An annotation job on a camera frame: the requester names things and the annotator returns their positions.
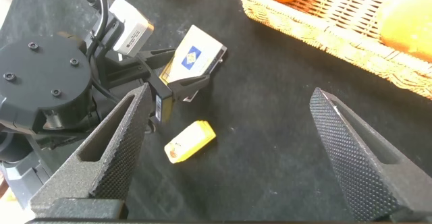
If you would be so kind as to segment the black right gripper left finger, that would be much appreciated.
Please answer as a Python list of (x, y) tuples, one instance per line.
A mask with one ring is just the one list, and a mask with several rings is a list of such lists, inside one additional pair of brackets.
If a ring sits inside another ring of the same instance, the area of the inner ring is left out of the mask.
[(152, 106), (131, 90), (30, 200), (36, 217), (120, 217)]

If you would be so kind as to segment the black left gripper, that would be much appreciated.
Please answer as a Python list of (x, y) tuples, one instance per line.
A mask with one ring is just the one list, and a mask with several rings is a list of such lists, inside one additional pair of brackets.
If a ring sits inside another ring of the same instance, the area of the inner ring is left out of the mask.
[[(175, 51), (174, 48), (140, 51), (138, 58), (150, 69), (158, 69), (171, 61)], [(210, 75), (202, 75), (176, 80), (166, 85), (153, 70), (149, 70), (148, 73), (146, 82), (150, 86), (153, 101), (150, 116), (152, 123), (167, 123), (171, 116), (173, 99), (184, 100), (210, 82)]]

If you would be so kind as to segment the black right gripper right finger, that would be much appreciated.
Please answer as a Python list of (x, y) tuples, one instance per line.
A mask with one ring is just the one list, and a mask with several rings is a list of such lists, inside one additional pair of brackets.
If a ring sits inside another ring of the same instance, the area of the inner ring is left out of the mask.
[(309, 107), (355, 220), (431, 220), (431, 176), (336, 96), (316, 88)]

